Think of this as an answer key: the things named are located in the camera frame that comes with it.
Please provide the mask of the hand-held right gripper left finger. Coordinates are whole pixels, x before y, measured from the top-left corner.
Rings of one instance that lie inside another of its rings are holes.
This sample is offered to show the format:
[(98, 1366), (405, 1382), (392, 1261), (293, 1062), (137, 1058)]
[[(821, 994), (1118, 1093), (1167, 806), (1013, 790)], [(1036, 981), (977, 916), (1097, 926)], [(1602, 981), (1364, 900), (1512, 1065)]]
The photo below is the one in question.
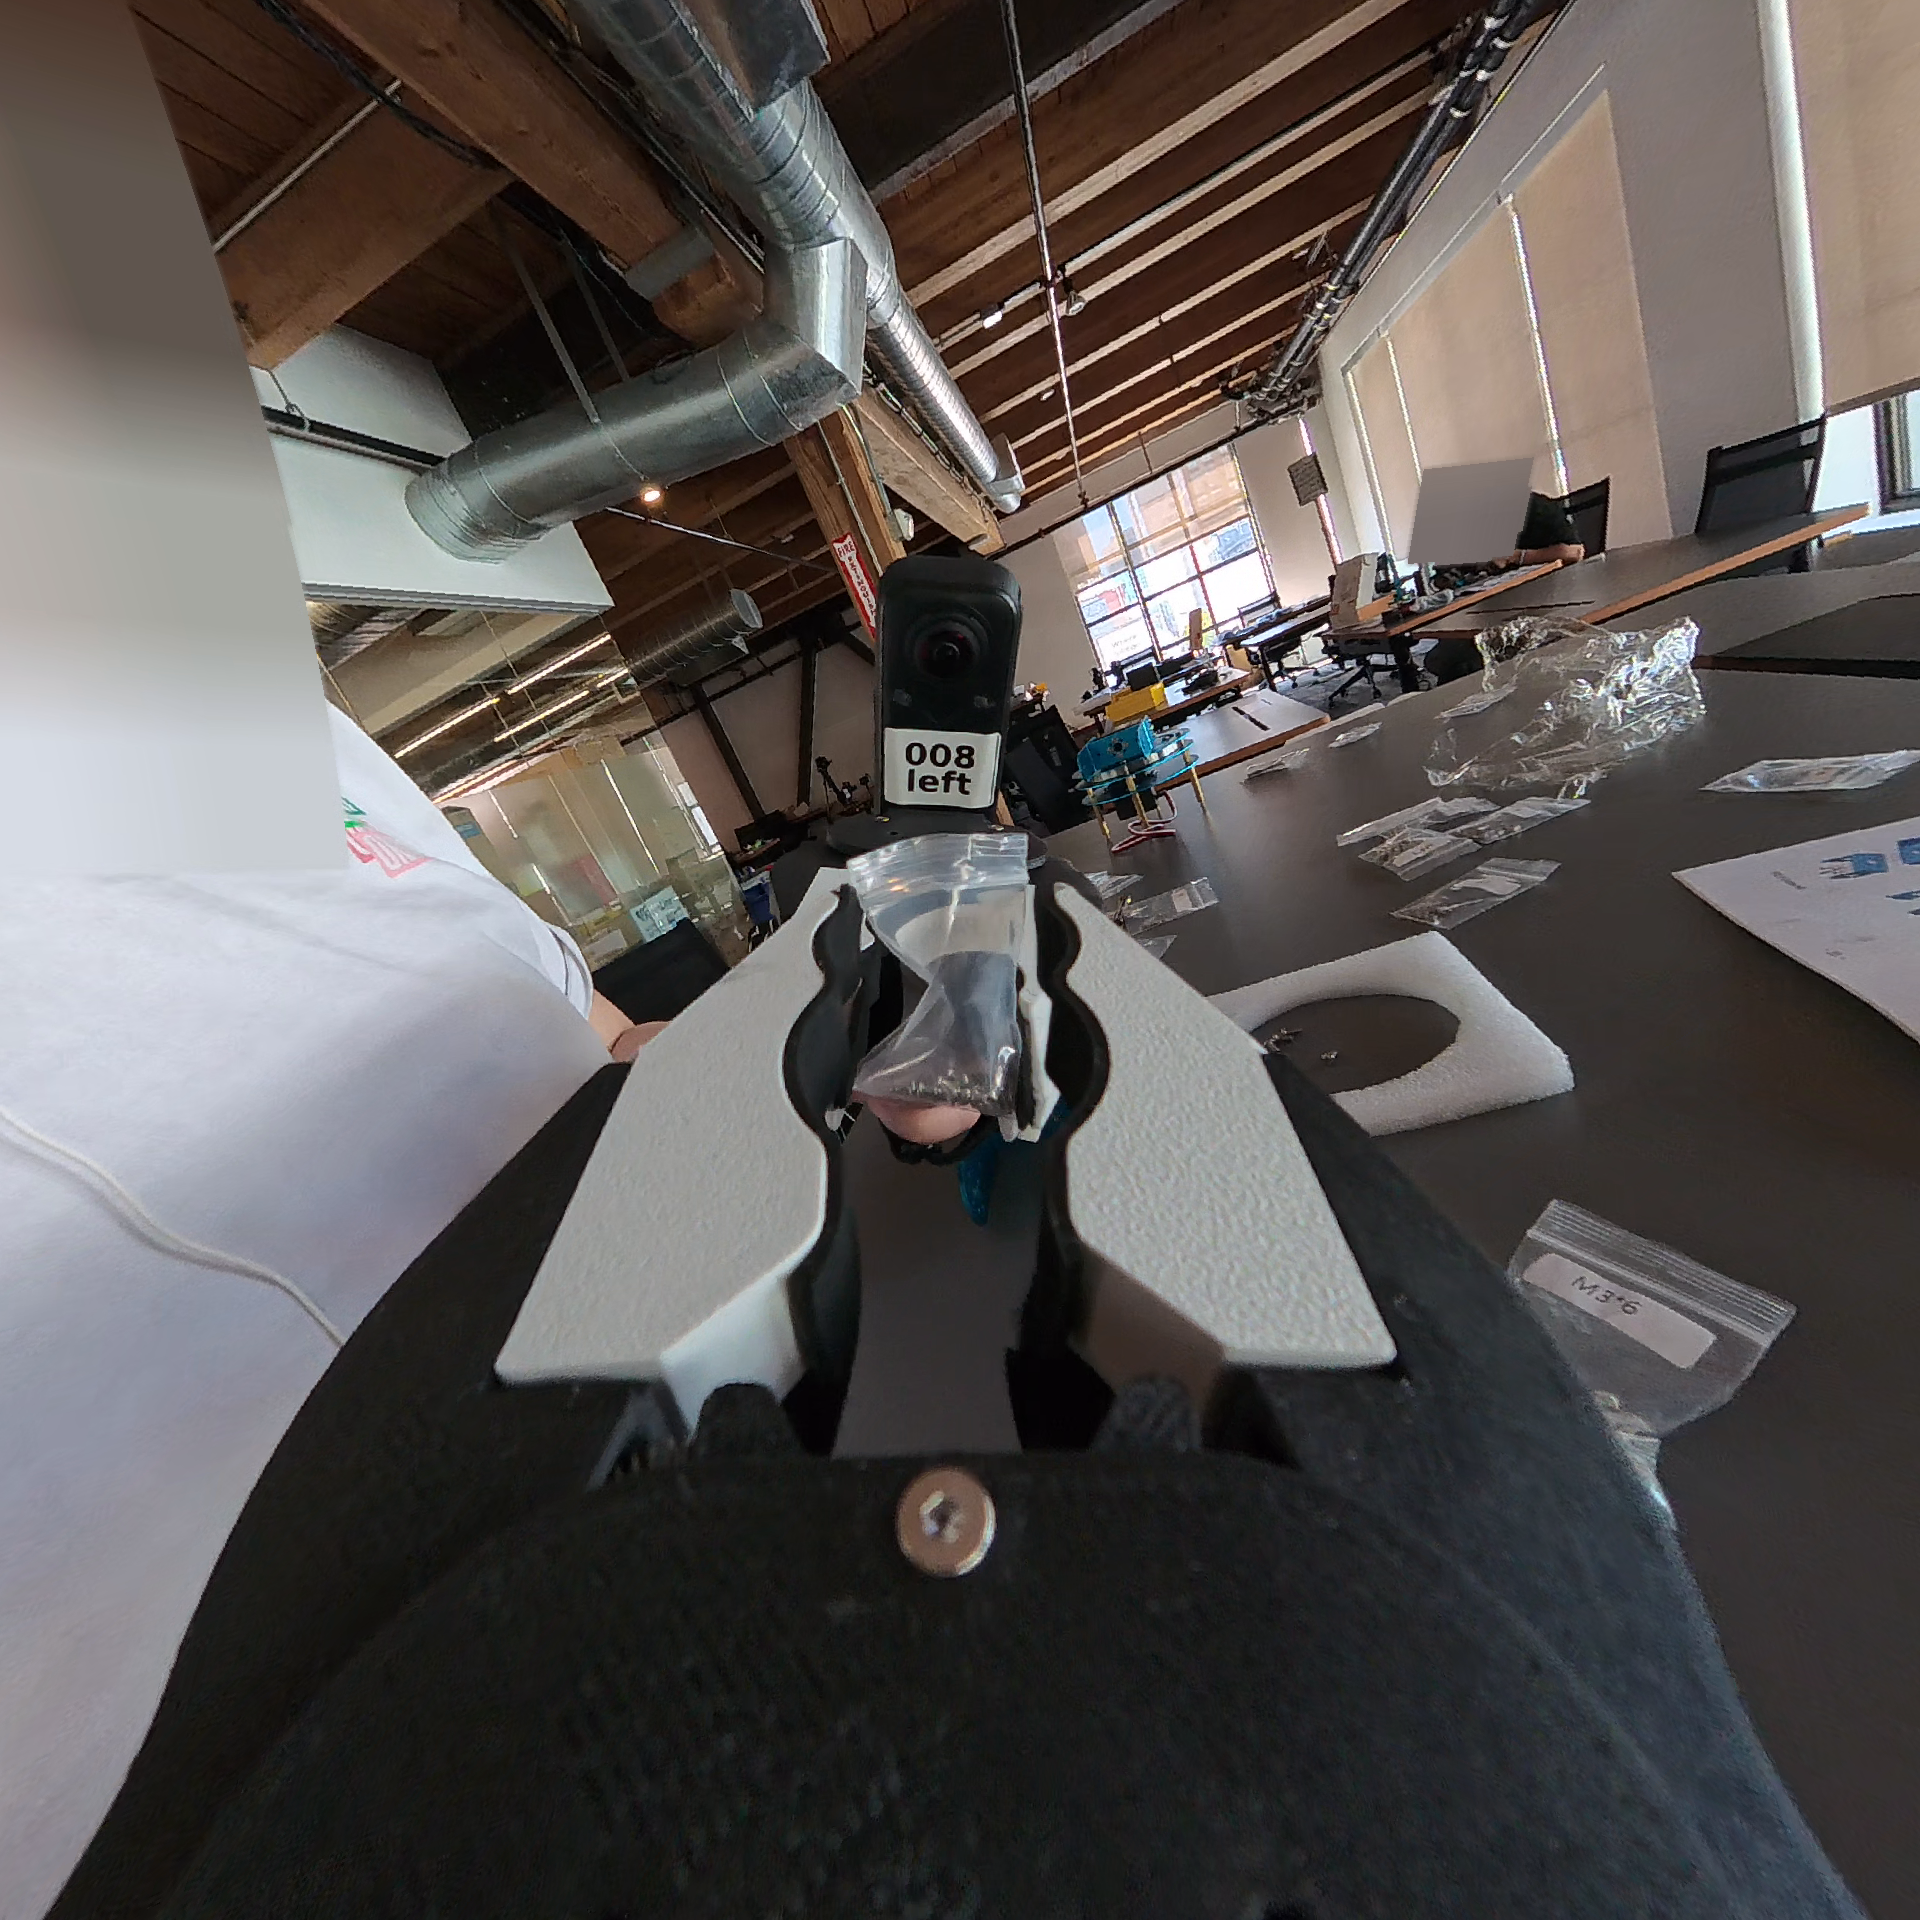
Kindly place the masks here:
[(833, 1435), (856, 1352), (836, 1122), (870, 994), (861, 912), (809, 885), (778, 932), (647, 1042), (496, 1356), (504, 1386), (801, 1389)]

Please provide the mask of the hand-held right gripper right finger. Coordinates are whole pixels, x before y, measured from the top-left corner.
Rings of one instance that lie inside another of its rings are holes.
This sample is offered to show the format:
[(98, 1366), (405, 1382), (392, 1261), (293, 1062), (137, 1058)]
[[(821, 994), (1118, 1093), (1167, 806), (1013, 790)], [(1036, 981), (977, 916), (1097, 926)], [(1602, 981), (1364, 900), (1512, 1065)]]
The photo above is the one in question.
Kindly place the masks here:
[(1138, 1382), (1210, 1434), (1252, 1380), (1391, 1377), (1394, 1337), (1258, 1044), (1064, 880), (1031, 893), (1060, 1093), (1031, 1445), (1090, 1448)]

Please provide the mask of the blue bracket with black servo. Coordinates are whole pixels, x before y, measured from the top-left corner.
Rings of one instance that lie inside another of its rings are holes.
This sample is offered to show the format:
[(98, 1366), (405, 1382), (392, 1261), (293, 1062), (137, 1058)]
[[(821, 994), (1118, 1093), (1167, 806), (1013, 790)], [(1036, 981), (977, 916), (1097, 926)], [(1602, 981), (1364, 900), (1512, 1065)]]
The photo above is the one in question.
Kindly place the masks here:
[(1040, 1126), (1038, 1138), (1008, 1138), (1001, 1121), (993, 1116), (977, 1117), (975, 1126), (956, 1148), (967, 1153), (957, 1158), (957, 1192), (962, 1209), (968, 1221), (986, 1229), (993, 1218), (997, 1192), (1001, 1186), (1020, 1186), (1025, 1177), (1047, 1186), (1048, 1169), (1058, 1158), (1054, 1138), (1060, 1136), (1071, 1121), (1071, 1104), (1058, 1099)]

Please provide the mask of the clear bag of tiny screws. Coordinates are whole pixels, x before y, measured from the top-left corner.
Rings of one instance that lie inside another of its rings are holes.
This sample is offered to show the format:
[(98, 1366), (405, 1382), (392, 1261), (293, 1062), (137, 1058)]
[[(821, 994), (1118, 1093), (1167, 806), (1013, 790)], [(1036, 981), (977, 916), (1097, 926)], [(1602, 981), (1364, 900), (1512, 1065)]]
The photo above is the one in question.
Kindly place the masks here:
[(928, 832), (850, 857), (872, 936), (922, 986), (898, 1030), (861, 1061), (860, 1098), (965, 1109), (1014, 1129), (1025, 860), (1020, 832)]

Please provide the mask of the clear bag of large screws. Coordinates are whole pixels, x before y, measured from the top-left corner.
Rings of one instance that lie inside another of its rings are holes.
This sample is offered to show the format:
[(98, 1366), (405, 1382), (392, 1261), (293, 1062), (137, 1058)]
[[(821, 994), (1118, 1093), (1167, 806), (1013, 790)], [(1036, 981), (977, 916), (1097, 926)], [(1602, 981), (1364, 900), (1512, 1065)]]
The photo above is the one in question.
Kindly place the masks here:
[(1725, 1403), (1794, 1320), (1792, 1304), (1562, 1200), (1506, 1273), (1656, 1507), (1665, 1435)]

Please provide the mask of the blue toy robot arm base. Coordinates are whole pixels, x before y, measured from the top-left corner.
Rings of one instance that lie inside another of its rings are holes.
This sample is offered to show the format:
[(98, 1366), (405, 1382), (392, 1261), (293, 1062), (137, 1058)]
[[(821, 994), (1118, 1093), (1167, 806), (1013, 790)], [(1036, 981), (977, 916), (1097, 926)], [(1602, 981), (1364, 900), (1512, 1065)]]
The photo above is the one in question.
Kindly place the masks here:
[(1138, 718), (1095, 736), (1077, 754), (1077, 788), (1113, 854), (1177, 834), (1177, 819), (1161, 816), (1161, 805), (1182, 784), (1190, 786), (1197, 806), (1208, 813), (1184, 724), (1159, 726)]

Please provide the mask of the dark desk with wood edge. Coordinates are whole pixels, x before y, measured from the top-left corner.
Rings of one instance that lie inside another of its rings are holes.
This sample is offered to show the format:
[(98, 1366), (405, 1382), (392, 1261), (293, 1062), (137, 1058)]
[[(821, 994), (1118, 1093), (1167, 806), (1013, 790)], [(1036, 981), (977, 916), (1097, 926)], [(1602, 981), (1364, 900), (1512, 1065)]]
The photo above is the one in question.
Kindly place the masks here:
[(1914, 682), (1918, 561), (1729, 582), (1698, 628), (1706, 667)]
[(1660, 604), (1674, 593), (1712, 582), (1718, 577), (1790, 555), (1864, 515), (1869, 515), (1864, 502), (1849, 502), (1738, 531), (1630, 545), (1575, 564), (1530, 566), (1511, 582), (1486, 585), (1444, 608), (1397, 622), (1388, 632), (1450, 634), (1469, 622), (1493, 627), (1514, 613), (1537, 613), (1542, 608), (1569, 608), (1575, 618), (1604, 622)]
[(1248, 689), (1236, 702), (1213, 704), (1188, 715), (1184, 731), (1194, 754), (1194, 773), (1208, 778), (1236, 763), (1279, 753), (1290, 739), (1326, 724), (1328, 715), (1321, 708), (1269, 689)]

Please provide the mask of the dark grey desk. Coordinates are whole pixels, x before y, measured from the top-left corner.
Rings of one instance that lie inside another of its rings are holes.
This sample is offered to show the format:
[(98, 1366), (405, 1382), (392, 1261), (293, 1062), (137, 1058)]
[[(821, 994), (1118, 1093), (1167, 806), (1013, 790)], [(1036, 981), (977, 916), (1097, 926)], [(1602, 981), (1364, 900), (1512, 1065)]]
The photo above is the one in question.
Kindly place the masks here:
[[(1145, 1914), (1914, 1915), (1914, 1044), (1696, 900), (1760, 848), (1696, 781), (1862, 742), (1914, 690), (1709, 675), (1709, 714), (1560, 834), (1472, 958), (1575, 1091), (1366, 1144), (1274, 1088), (1399, 1357), (1222, 1379), (1149, 1562), (1197, 1633), (1148, 1770), (1202, 1825)], [(1677, 1526), (1500, 1256), (1562, 1198), (1797, 1308), (1677, 1445)]]

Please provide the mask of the large paned window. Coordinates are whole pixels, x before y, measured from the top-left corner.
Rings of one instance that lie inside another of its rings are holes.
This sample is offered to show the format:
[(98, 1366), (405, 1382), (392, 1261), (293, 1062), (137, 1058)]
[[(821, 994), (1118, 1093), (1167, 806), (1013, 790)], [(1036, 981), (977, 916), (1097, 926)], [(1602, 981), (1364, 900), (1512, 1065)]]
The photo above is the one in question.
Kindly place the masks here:
[(1269, 598), (1273, 577), (1231, 470), (1177, 470), (1056, 532), (1066, 582), (1104, 667), (1184, 656)]

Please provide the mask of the large crumpled clear plastic bag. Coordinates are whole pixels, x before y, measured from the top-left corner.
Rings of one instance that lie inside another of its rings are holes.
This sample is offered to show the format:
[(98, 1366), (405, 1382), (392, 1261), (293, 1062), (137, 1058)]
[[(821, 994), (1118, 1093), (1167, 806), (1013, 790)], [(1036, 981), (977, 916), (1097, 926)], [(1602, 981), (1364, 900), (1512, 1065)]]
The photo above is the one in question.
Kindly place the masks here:
[(1520, 616), (1476, 636), (1482, 712), (1448, 708), (1425, 756), (1439, 790), (1584, 794), (1626, 760), (1696, 726), (1698, 625), (1604, 632)]

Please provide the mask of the black mesh office chair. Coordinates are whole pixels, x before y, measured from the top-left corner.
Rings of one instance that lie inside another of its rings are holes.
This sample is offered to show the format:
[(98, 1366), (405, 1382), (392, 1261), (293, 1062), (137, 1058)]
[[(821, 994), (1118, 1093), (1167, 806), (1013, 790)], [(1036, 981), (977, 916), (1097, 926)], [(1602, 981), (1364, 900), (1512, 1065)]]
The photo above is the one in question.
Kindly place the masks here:
[(1548, 548), (1578, 546), (1584, 558), (1596, 558), (1604, 553), (1609, 545), (1609, 510), (1609, 477), (1578, 486), (1565, 497), (1529, 491), (1514, 548), (1522, 555), (1537, 555)]
[(1706, 453), (1694, 534), (1734, 532), (1810, 515), (1826, 441), (1826, 418), (1714, 446)]

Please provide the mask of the beige roller blind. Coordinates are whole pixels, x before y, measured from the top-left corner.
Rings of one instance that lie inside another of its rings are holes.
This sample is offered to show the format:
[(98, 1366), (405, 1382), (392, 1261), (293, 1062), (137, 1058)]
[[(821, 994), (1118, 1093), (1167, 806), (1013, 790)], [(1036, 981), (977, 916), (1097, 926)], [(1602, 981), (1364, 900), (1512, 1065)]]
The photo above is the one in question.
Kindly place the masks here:
[(1606, 91), (1524, 178), (1512, 210), (1565, 484), (1609, 483), (1609, 545), (1664, 539), (1664, 457)]
[(1918, 4), (1788, 12), (1834, 417), (1918, 382)]

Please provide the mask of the white foam frame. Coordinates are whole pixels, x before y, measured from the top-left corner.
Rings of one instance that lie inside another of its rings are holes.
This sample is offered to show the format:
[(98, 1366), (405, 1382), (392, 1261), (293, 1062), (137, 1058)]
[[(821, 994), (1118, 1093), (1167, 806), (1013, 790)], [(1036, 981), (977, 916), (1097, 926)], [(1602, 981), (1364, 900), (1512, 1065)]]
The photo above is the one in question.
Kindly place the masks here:
[(1334, 1093), (1334, 1104), (1373, 1138), (1500, 1113), (1575, 1086), (1572, 1067), (1541, 1027), (1439, 930), (1269, 977), (1210, 996), (1245, 1034), (1314, 1001), (1404, 996), (1450, 1013), (1455, 1036), (1412, 1073)]

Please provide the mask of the large silver ventilation duct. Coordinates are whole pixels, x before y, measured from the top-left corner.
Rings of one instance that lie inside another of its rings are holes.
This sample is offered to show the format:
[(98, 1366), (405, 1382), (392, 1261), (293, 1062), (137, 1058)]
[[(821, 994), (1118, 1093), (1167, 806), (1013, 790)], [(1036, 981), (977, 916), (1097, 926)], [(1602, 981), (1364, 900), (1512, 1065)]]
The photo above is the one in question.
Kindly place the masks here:
[(762, 309), (719, 346), (599, 393), (589, 411), (559, 404), (470, 441), (407, 484), (407, 513), (449, 555), (500, 561), (641, 484), (788, 441), (856, 396), (865, 315), (850, 240), (774, 252)]

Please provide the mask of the silver flexible duct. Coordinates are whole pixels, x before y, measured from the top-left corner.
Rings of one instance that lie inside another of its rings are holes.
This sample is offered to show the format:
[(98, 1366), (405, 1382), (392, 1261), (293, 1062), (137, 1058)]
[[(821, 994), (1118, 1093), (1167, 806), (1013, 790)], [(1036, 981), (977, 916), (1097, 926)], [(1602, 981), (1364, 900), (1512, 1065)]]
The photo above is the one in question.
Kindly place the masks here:
[(998, 513), (1021, 506), (1017, 457), (989, 441), (905, 297), (888, 232), (812, 86), (826, 64), (813, 8), (585, 2), (568, 12), (708, 162), (768, 248), (852, 244), (865, 272), (861, 346), (882, 379)]

